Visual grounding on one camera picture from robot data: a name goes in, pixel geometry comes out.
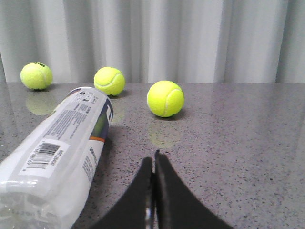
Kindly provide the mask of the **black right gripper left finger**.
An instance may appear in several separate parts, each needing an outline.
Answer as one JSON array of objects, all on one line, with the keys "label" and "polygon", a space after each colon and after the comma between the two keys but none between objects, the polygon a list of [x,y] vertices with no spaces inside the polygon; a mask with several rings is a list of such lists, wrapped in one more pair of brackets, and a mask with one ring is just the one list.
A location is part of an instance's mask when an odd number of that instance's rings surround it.
[{"label": "black right gripper left finger", "polygon": [[125,193],[93,229],[151,229],[153,227],[153,160],[142,164]]}]

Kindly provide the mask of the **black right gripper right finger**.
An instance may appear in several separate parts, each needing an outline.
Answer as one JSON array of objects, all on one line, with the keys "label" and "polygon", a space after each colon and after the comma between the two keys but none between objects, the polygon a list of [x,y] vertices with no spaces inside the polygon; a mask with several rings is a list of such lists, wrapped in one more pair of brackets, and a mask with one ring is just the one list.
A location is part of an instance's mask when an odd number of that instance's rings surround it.
[{"label": "black right gripper right finger", "polygon": [[231,229],[205,207],[175,172],[167,155],[155,152],[156,206],[160,229]]}]

